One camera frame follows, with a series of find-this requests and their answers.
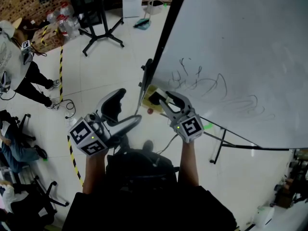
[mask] floor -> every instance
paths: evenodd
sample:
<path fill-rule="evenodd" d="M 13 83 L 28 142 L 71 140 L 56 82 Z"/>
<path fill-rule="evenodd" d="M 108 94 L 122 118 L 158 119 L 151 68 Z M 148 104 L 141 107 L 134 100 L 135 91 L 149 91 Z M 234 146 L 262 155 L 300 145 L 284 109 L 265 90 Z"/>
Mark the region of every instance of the floor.
<path fill-rule="evenodd" d="M 49 158 L 48 161 L 38 160 L 31 167 L 45 186 L 52 180 L 58 182 L 53 196 L 72 202 L 75 193 L 82 191 L 67 146 L 67 131 L 74 122 L 92 112 L 102 97 L 119 88 L 127 90 L 122 101 L 120 119 L 132 115 L 136 110 L 140 91 L 138 83 L 143 75 L 141 66 L 154 57 L 168 10 L 166 7 L 160 14 L 152 16 L 152 24 L 146 31 L 133 28 L 138 18 L 124 19 L 125 23 L 114 31 L 114 36 L 123 40 L 124 48 L 109 39 L 101 40 L 90 48 L 88 57 L 85 57 L 82 49 L 86 47 L 88 37 L 79 36 L 64 45 L 63 93 L 64 99 L 72 100 L 76 106 L 73 118 L 64 118 L 72 114 L 65 105 L 58 111 L 51 111 L 19 94 L 9 102 L 1 101 L 0 110 L 7 109 L 19 117 L 24 113 L 32 115 L 25 128 L 27 133 L 36 136 L 36 143 L 47 151 Z M 119 10 L 107 13 L 110 27 L 119 20 L 120 14 Z M 95 26 L 94 30 L 97 35 L 104 33 L 102 25 Z M 59 59 L 60 48 L 57 48 L 48 52 L 47 57 L 36 56 L 34 61 L 45 76 L 57 79 Z M 43 88 L 42 91 L 45 95 L 59 98 L 59 90 L 47 92 Z M 5 98 L 12 95 L 10 91 Z M 140 108 L 139 114 L 142 115 L 141 123 L 128 134 L 131 147 L 141 148 L 146 140 L 151 139 L 155 151 L 165 148 L 174 136 L 167 119 L 157 114 L 149 115 L 144 108 Z M 222 135 L 215 126 L 207 132 Z M 246 143 L 230 133 L 227 133 L 226 139 L 237 144 Z M 244 229 L 256 208 L 273 197 L 273 188 L 283 176 L 291 152 L 222 148 L 217 164 L 214 165 L 209 160 L 215 157 L 218 147 L 219 141 L 206 135 L 195 141 L 200 183 L 231 210 Z M 84 179 L 86 156 L 74 146 L 73 153 Z M 180 153 L 181 140 L 177 137 L 163 155 L 178 166 Z M 62 226 L 69 207 L 56 208 L 58 213 L 54 224 Z"/>

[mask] yellow and black striped tape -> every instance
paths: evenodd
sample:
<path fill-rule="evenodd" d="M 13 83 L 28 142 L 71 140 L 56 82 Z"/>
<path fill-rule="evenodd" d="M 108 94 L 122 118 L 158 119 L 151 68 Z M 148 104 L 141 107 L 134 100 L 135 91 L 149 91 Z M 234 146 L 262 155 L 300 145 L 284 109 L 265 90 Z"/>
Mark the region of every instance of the yellow and black striped tape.
<path fill-rule="evenodd" d="M 61 46 L 60 52 L 60 102 L 63 101 L 63 87 L 62 87 L 62 59 L 63 59 L 63 46 Z"/>
<path fill-rule="evenodd" d="M 83 180 L 81 178 L 81 175 L 79 173 L 79 170 L 78 170 L 78 167 L 77 167 L 77 164 L 76 164 L 76 160 L 74 158 L 74 154 L 73 154 L 73 148 L 72 148 L 72 144 L 71 144 L 71 141 L 70 141 L 70 138 L 69 136 L 67 136 L 67 142 L 68 142 L 68 148 L 69 148 L 69 152 L 71 154 L 71 158 L 72 158 L 72 161 L 73 161 L 73 165 L 74 165 L 74 168 L 75 168 L 75 172 L 79 178 L 79 181 L 81 183 L 81 186 L 83 186 Z"/>
<path fill-rule="evenodd" d="M 63 101 L 63 87 L 62 87 L 62 59 L 63 59 L 63 46 L 61 46 L 61 53 L 60 53 L 60 101 Z M 69 149 L 69 152 L 71 154 L 71 159 L 73 161 L 73 165 L 74 165 L 74 169 L 75 169 L 75 172 L 79 178 L 79 181 L 81 183 L 81 186 L 83 186 L 83 180 L 81 178 L 81 175 L 79 173 L 79 170 L 78 170 L 78 167 L 77 167 L 77 164 L 76 164 L 76 160 L 74 158 L 74 154 L 73 154 L 73 148 L 72 148 L 72 144 L 71 144 L 71 141 L 70 141 L 70 138 L 69 136 L 67 136 L 67 143 L 68 143 L 68 149 Z"/>
<path fill-rule="evenodd" d="M 45 45 L 45 46 L 46 46 L 47 44 L 46 44 L 46 42 L 44 41 L 44 36 L 45 36 L 45 34 L 46 34 L 47 27 L 48 27 L 48 25 L 44 27 L 44 32 L 43 32 L 43 34 L 42 34 L 42 39 L 40 40 L 41 43 L 43 43 L 43 45 Z"/>

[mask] black pants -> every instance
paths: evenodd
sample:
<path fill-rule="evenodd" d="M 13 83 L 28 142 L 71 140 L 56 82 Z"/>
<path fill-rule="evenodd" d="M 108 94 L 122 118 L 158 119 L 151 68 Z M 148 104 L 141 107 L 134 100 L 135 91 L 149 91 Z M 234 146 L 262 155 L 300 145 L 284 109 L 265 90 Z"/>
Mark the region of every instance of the black pants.
<path fill-rule="evenodd" d="M 39 72 L 38 65 L 35 62 L 31 62 L 26 77 L 15 91 L 20 95 L 49 107 L 52 104 L 50 98 L 40 93 L 31 83 L 38 84 L 46 89 L 49 89 L 53 85 L 53 81 L 51 79 L 47 79 Z"/>

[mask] black shirt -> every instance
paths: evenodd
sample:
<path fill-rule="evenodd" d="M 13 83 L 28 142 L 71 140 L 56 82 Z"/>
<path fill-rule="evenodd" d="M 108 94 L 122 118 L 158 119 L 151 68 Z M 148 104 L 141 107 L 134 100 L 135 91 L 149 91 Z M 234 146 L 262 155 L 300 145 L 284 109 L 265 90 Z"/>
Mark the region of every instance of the black shirt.
<path fill-rule="evenodd" d="M 234 231 L 236 226 L 233 214 L 199 186 L 138 193 L 76 193 L 63 230 L 170 227 Z"/>

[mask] black rolling stand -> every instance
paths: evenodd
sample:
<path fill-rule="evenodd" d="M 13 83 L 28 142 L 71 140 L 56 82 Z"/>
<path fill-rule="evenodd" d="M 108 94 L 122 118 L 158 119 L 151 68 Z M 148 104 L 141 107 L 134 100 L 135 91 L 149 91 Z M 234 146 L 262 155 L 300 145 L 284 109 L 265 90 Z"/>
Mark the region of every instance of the black rolling stand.
<path fill-rule="evenodd" d="M 114 25 L 113 28 L 111 28 L 110 30 L 108 29 L 108 24 L 107 24 L 107 20 L 106 20 L 106 14 L 105 14 L 105 8 L 104 8 L 104 4 L 103 4 L 103 0 L 96 0 L 96 3 L 97 3 L 97 6 L 100 8 L 100 14 L 102 16 L 102 19 L 103 19 L 103 25 L 104 25 L 104 29 L 105 29 L 105 34 L 102 34 L 102 35 L 96 35 L 95 32 L 94 32 L 94 29 L 93 29 L 93 26 L 90 22 L 90 18 L 89 18 L 89 14 L 88 14 L 88 11 L 86 9 L 87 5 L 85 3 L 84 0 L 80 0 L 80 3 L 83 7 L 83 13 L 84 13 L 84 16 L 86 18 L 86 21 L 87 21 L 87 24 L 89 26 L 89 29 L 91 31 L 91 33 L 88 33 L 82 29 L 79 29 L 79 33 L 82 35 L 82 34 L 85 34 L 87 35 L 88 37 L 91 38 L 90 42 L 88 43 L 88 45 L 85 47 L 85 49 L 82 51 L 85 56 L 88 56 L 87 55 L 87 50 L 91 47 L 91 45 L 97 41 L 98 39 L 102 39 L 102 38 L 110 38 L 112 40 L 114 40 L 115 42 L 118 42 L 121 47 L 124 47 L 124 44 L 123 44 L 123 41 L 119 40 L 118 38 L 116 38 L 115 36 L 112 35 L 113 31 L 120 25 L 120 24 L 124 24 L 123 22 L 123 17 Z"/>

